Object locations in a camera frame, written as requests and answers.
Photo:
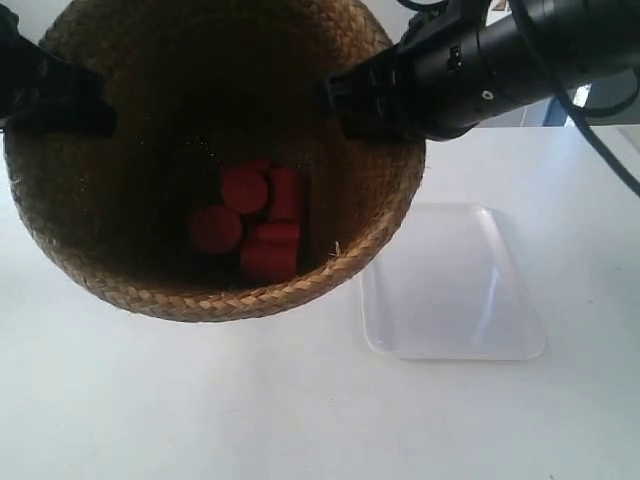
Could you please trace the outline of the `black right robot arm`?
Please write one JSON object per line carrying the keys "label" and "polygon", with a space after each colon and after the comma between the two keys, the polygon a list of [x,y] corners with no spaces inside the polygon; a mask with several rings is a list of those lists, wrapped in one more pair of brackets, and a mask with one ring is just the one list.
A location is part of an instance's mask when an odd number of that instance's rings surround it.
{"label": "black right robot arm", "polygon": [[398,43],[318,87],[349,138],[451,140],[550,97],[534,52],[567,89],[639,64],[636,1],[524,1],[531,45],[513,15],[489,23],[487,1],[406,5]]}

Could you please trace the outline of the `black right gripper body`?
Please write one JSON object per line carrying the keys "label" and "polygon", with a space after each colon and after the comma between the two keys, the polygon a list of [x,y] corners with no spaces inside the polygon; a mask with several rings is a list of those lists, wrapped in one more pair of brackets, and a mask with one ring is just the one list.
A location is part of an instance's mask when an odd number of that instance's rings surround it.
{"label": "black right gripper body", "polygon": [[500,114],[497,34],[395,45],[354,69],[370,73],[370,112],[359,123],[443,141]]}

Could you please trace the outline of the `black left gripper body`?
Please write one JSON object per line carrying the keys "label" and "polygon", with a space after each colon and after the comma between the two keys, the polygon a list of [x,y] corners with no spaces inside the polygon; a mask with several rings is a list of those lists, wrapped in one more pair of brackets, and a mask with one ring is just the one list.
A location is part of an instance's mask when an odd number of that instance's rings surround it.
{"label": "black left gripper body", "polygon": [[1,11],[1,129],[108,138],[117,113],[103,99],[103,78],[69,63],[19,32],[19,16]]}

